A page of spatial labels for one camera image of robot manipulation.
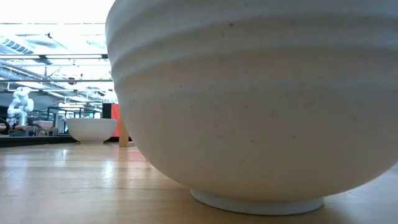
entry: wooden floor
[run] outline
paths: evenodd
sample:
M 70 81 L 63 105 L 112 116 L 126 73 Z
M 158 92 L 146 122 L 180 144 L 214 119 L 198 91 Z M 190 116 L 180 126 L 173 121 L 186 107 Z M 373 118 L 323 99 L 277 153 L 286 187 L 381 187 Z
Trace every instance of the wooden floor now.
M 135 147 L 0 149 L 0 223 L 398 223 L 398 166 L 315 212 L 261 217 L 194 200 Z

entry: white robot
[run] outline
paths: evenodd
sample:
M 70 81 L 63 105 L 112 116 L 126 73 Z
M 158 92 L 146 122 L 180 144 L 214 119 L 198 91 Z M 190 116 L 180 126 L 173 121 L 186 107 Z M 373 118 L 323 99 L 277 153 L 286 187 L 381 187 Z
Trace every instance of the white robot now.
M 29 87 L 18 87 L 17 91 L 12 95 L 12 103 L 7 110 L 7 122 L 10 126 L 16 124 L 16 118 L 18 117 L 18 125 L 25 126 L 27 121 L 27 112 L 33 111 L 33 100 L 29 99 L 29 93 L 31 89 Z M 18 109 L 14 108 L 18 104 L 21 104 Z

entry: bowl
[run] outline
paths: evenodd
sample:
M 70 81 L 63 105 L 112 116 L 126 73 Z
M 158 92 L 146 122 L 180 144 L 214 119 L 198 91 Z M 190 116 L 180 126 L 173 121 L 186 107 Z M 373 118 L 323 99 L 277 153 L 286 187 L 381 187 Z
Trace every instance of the bowl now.
M 142 154 L 233 212 L 290 215 L 398 160 L 398 5 L 116 1 L 121 115 Z
M 103 143 L 114 134 L 115 119 L 68 118 L 70 135 L 80 143 Z

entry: white ceramic bowl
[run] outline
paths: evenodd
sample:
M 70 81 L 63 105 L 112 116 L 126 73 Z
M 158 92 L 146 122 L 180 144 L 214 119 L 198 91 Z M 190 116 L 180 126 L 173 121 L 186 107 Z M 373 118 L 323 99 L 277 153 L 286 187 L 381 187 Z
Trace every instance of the white ceramic bowl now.
M 80 143 L 102 143 L 114 134 L 118 121 L 115 119 L 69 118 L 70 135 Z
M 123 120 L 201 202 L 316 209 L 397 162 L 397 16 L 393 0 L 117 0 Z

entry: wooden post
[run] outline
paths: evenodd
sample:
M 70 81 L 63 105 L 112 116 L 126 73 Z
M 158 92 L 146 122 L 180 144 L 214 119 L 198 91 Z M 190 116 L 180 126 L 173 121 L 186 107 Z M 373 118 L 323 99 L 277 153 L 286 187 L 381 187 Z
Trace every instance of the wooden post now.
M 129 147 L 129 133 L 127 132 L 126 126 L 123 123 L 123 119 L 120 118 L 120 132 L 119 132 L 119 147 Z

